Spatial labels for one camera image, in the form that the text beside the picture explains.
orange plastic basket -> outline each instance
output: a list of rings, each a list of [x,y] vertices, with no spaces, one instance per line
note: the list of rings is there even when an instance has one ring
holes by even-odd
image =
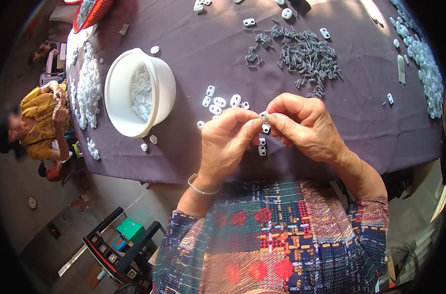
[[[86,16],[86,19],[84,20],[84,23],[82,24],[81,27],[78,27],[78,21],[77,21],[79,11],[81,8],[81,5],[79,5],[78,10],[76,11],[76,15],[74,16],[73,32],[77,34],[80,30],[97,24],[107,13],[107,11],[109,11],[109,8],[110,6],[112,6],[113,3],[114,0],[97,0],[96,3],[94,3],[94,5],[92,6],[88,16]]]

silver bracelet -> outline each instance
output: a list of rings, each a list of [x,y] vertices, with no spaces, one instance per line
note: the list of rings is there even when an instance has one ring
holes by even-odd
[[[191,176],[189,177],[189,179],[187,180],[187,183],[188,183],[189,186],[191,186],[192,189],[194,189],[198,194],[202,194],[203,196],[205,196],[205,195],[213,195],[213,194],[218,193],[218,192],[222,189],[222,186],[221,186],[221,184],[220,184],[220,187],[219,187],[218,190],[216,190],[215,192],[211,192],[211,193],[202,192],[202,191],[198,190],[197,188],[195,188],[195,187],[191,184],[191,180],[195,180],[196,178],[197,178],[197,174],[194,173],[193,175],[191,175]]]

purple tablecloth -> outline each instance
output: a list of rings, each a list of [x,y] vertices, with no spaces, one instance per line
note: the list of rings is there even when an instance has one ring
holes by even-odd
[[[359,2],[316,2],[319,4],[313,4],[306,15],[287,23],[273,0],[239,4],[214,0],[200,15],[192,10],[194,0],[116,1],[89,39],[97,59],[104,59],[97,64],[102,85],[122,52],[138,47],[149,53],[158,45],[157,56],[167,62],[176,78],[176,102],[167,119],[151,130],[158,144],[145,139],[149,146],[145,153],[140,148],[142,139],[125,137],[114,128],[101,100],[96,129],[88,126],[83,131],[75,122],[81,145],[86,146],[86,137],[93,139],[101,156],[95,161],[85,150],[89,170],[150,183],[185,183],[200,164],[201,136],[196,123],[213,116],[201,104],[208,85],[216,87],[214,97],[228,103],[233,94],[240,94],[257,113],[280,93],[303,96],[312,92],[314,84],[298,90],[294,82],[299,75],[280,71],[276,63],[279,41],[274,41],[275,51],[257,50],[265,61],[262,67],[250,70],[246,66],[244,56],[255,44],[255,33],[244,31],[242,20],[250,17],[263,30],[273,26],[271,17],[284,27],[293,23],[297,31],[311,30],[318,36],[320,28],[327,28],[344,80],[327,80],[323,101],[347,146],[379,173],[438,158],[441,121],[428,118],[413,61],[406,65],[406,85],[398,81],[396,56],[406,54],[406,47],[402,41],[399,49],[393,46],[393,39],[400,38],[389,22],[390,16],[398,16],[396,9],[387,0],[374,1],[387,20],[381,28]],[[129,24],[126,36],[118,33],[123,24]],[[68,79],[79,80],[82,62],[83,51],[67,73]],[[382,105],[388,93],[395,100],[392,107]],[[262,136],[267,137],[267,156],[259,156],[252,147],[229,180],[337,179],[329,166],[311,161],[294,147],[286,149],[279,138]]]

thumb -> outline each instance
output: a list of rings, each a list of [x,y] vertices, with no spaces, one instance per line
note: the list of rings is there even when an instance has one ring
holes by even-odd
[[[263,123],[264,122],[262,121],[262,119],[259,118],[250,120],[245,124],[243,124],[243,126],[241,127],[241,129],[239,130],[238,134],[236,134],[235,137],[236,144],[238,145],[238,147],[244,149],[252,140],[254,135],[261,130]]]
[[[265,119],[270,122],[285,137],[291,139],[300,134],[302,125],[297,124],[294,120],[282,113],[266,114]]]

white bucket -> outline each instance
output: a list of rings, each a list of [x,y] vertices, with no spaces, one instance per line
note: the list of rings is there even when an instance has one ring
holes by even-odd
[[[130,80],[138,66],[148,68],[153,102],[148,122],[139,118],[131,109]],[[104,101],[110,121],[121,134],[141,138],[152,126],[163,121],[172,110],[176,99],[176,80],[167,63],[135,48],[123,52],[112,63],[104,86]]]

